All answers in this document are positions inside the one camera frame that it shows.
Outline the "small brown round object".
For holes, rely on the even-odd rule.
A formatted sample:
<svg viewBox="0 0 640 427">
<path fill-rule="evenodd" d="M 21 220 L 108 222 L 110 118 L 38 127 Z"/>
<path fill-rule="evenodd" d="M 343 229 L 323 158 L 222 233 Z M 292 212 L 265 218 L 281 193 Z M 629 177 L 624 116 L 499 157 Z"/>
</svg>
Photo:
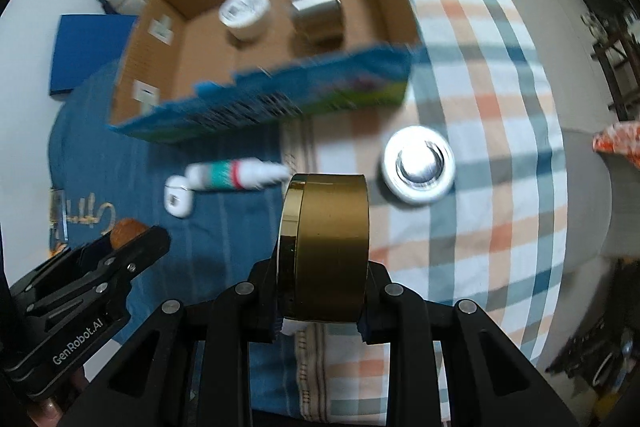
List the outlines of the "small brown round object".
<svg viewBox="0 0 640 427">
<path fill-rule="evenodd" d="M 148 227 L 132 218 L 125 218 L 119 220 L 112 231 L 110 233 L 110 243 L 114 251 L 117 249 L 124 247 L 131 241 L 133 241 L 136 237 L 143 234 Z"/>
</svg>

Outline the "white spray bottle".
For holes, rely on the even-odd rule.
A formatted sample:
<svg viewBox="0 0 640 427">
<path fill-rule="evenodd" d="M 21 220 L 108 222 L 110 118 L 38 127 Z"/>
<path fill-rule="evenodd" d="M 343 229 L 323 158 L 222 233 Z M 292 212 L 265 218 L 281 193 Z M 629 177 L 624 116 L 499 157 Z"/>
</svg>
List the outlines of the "white spray bottle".
<svg viewBox="0 0 640 427">
<path fill-rule="evenodd" d="M 258 158 L 199 162 L 184 173 L 193 191 L 254 191 L 288 181 L 288 166 Z"/>
</svg>

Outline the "gold round tin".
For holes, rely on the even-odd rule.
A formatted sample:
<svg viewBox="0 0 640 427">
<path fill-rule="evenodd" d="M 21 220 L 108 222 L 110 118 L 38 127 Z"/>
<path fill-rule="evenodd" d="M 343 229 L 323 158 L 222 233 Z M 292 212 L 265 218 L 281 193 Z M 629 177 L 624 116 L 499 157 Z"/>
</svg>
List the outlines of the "gold round tin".
<svg viewBox="0 0 640 427">
<path fill-rule="evenodd" d="M 366 293 L 369 243 L 369 195 L 362 174 L 293 176 L 276 248 L 282 317 L 357 321 Z"/>
</svg>

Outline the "silver round tin lid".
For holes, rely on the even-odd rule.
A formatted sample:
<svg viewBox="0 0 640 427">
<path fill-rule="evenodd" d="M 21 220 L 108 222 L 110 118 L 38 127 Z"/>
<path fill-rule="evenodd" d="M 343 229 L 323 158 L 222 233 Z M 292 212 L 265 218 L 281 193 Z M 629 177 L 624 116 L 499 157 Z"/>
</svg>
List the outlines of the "silver round tin lid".
<svg viewBox="0 0 640 427">
<path fill-rule="evenodd" d="M 447 140 L 423 126 L 409 126 L 387 141 L 381 171 L 387 188 L 407 205 L 430 205 L 454 185 L 456 162 Z"/>
</svg>

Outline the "white round jar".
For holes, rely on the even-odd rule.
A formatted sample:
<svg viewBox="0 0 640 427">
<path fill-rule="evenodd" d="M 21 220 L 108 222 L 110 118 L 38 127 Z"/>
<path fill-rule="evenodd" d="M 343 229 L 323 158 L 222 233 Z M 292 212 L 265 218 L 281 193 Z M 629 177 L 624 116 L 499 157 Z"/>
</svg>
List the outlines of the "white round jar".
<svg viewBox="0 0 640 427">
<path fill-rule="evenodd" d="M 218 17 L 230 34 L 240 41 L 253 41 L 269 27 L 270 0 L 226 0 L 218 10 Z"/>
</svg>

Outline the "silver metal cup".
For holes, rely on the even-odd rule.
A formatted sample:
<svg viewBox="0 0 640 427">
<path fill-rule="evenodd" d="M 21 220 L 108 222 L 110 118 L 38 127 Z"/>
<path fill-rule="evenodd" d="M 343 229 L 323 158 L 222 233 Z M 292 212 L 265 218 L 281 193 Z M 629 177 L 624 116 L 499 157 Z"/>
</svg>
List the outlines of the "silver metal cup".
<svg viewBox="0 0 640 427">
<path fill-rule="evenodd" d="M 345 23 L 341 0 L 290 0 L 295 31 L 312 44 L 340 41 Z"/>
</svg>

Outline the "blue striped bed sheet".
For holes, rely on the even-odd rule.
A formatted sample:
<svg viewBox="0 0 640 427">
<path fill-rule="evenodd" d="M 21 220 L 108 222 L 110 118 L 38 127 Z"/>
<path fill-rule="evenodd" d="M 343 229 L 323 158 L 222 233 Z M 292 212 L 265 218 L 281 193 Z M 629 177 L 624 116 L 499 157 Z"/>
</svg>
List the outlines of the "blue striped bed sheet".
<svg viewBox="0 0 640 427">
<path fill-rule="evenodd" d="M 168 253 L 132 282 L 131 315 L 115 335 L 124 343 L 165 300 L 194 305 L 245 280 L 278 239 L 282 188 L 195 194 L 189 217 L 164 205 L 165 183 L 194 162 L 281 158 L 280 129 L 264 124 L 177 144 L 146 142 L 107 126 L 118 65 L 108 63 L 63 104 L 49 140 L 54 188 L 65 196 L 70 247 L 91 243 L 124 218 L 160 225 L 171 238 Z"/>
</svg>

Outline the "plaid checked quilt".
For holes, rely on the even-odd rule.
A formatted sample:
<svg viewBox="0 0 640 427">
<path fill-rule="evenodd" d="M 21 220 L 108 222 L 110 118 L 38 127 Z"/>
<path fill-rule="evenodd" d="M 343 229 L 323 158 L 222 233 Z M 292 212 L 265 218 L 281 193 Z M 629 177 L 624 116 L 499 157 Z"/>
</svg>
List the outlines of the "plaid checked quilt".
<svg viewBox="0 0 640 427">
<path fill-rule="evenodd" d="M 424 40 L 398 106 L 299 118 L 281 128 L 297 172 L 362 174 L 370 257 L 423 298 L 471 299 L 537 361 L 558 302 L 567 179 L 552 90 L 512 0 L 412 0 Z M 437 202 L 411 206 L 386 186 L 383 150 L 411 126 L 454 153 Z"/>
</svg>

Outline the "blue foam mat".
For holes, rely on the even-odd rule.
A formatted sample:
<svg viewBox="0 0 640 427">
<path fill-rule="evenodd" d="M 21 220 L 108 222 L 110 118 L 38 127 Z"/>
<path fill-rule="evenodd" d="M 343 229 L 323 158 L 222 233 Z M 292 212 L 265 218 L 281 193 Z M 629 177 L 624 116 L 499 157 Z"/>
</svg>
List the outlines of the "blue foam mat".
<svg viewBox="0 0 640 427">
<path fill-rule="evenodd" d="M 64 14 L 58 21 L 49 94 L 72 92 L 104 65 L 124 53 L 134 15 Z"/>
</svg>

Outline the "orange white patterned cloth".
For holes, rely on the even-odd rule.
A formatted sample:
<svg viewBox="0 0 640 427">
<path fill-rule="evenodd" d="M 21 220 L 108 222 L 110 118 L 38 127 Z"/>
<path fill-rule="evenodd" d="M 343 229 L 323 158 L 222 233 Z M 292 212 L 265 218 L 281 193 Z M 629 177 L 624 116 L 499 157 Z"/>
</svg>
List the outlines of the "orange white patterned cloth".
<svg viewBox="0 0 640 427">
<path fill-rule="evenodd" d="M 640 122 L 616 122 L 597 133 L 592 139 L 597 153 L 620 155 L 640 169 Z"/>
</svg>

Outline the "open cardboard box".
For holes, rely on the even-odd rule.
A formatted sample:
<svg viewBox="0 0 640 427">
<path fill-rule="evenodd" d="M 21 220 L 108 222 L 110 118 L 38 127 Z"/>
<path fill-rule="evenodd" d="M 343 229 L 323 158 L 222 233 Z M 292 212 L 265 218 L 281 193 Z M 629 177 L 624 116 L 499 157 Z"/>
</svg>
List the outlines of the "open cardboard box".
<svg viewBox="0 0 640 427">
<path fill-rule="evenodd" d="M 270 0 L 268 29 L 234 38 L 226 0 L 148 0 L 115 83 L 110 127 L 151 142 L 189 140 L 281 119 L 398 104 L 422 51 L 410 0 L 341 0 L 340 41 L 312 44 L 290 0 Z"/>
</svg>

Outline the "dark wooden stool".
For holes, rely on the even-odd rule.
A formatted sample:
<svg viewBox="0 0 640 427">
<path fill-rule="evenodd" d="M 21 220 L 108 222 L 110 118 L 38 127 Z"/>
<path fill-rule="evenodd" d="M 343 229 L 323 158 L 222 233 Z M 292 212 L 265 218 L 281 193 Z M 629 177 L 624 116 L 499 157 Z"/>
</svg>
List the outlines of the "dark wooden stool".
<svg viewBox="0 0 640 427">
<path fill-rule="evenodd" d="M 593 14 L 582 16 L 594 38 L 591 58 L 603 72 L 612 101 L 608 110 L 619 121 L 639 118 L 639 38 L 623 18 L 606 25 Z"/>
</svg>

